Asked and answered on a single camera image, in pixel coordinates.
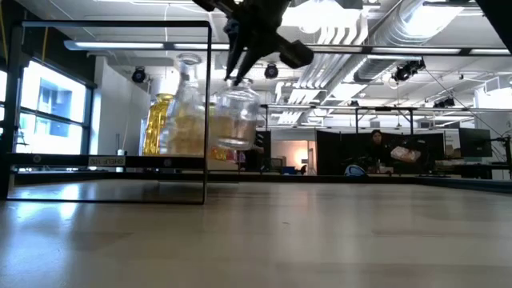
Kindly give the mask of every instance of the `computer monitor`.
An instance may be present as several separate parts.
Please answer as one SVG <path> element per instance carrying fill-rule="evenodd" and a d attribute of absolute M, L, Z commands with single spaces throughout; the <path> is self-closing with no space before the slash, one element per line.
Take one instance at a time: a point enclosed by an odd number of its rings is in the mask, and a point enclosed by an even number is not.
<path fill-rule="evenodd" d="M 458 137 L 463 157 L 493 157 L 490 144 L 490 131 L 483 129 L 460 128 Z"/>

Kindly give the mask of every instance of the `glass jar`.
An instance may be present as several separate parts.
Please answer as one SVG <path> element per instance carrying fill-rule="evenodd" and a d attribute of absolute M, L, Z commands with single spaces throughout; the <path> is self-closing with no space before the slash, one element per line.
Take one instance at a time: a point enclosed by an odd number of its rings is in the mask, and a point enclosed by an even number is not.
<path fill-rule="evenodd" d="M 196 54 L 178 56 L 180 83 L 167 110 L 165 128 L 160 135 L 160 153 L 183 157 L 204 155 L 205 107 L 197 78 L 201 58 Z"/>
<path fill-rule="evenodd" d="M 215 113 L 210 120 L 211 141 L 214 145 L 233 150 L 249 150 L 254 144 L 259 111 L 259 95 L 243 79 L 238 86 L 233 79 L 218 91 Z"/>

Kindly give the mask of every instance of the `jar lid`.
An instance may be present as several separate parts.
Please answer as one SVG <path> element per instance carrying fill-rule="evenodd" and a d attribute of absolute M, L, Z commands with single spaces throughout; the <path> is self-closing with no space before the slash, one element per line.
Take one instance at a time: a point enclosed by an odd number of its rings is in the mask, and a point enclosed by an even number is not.
<path fill-rule="evenodd" d="M 179 87 L 179 72 L 174 67 L 167 67 L 166 75 L 154 78 L 151 82 L 151 95 L 176 95 Z"/>

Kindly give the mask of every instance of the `desk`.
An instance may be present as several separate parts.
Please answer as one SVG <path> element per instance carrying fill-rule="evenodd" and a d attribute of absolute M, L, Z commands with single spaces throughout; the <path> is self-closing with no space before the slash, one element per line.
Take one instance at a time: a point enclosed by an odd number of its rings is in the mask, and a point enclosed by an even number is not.
<path fill-rule="evenodd" d="M 492 180 L 493 170 L 508 170 L 510 167 L 505 164 L 487 165 L 487 164 L 465 164 L 455 165 L 455 173 L 463 178 L 476 178 Z"/>

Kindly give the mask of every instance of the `security camera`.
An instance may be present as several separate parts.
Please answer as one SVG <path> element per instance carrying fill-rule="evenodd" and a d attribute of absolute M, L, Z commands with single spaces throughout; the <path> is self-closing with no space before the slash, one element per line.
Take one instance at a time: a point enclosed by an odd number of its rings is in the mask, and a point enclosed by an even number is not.
<path fill-rule="evenodd" d="M 146 80 L 146 72 L 144 70 L 144 67 L 135 67 L 135 72 L 131 75 L 131 79 L 135 83 L 144 83 L 144 80 Z"/>
<path fill-rule="evenodd" d="M 279 75 L 278 67 L 274 63 L 269 63 L 265 69 L 265 78 L 276 79 Z"/>

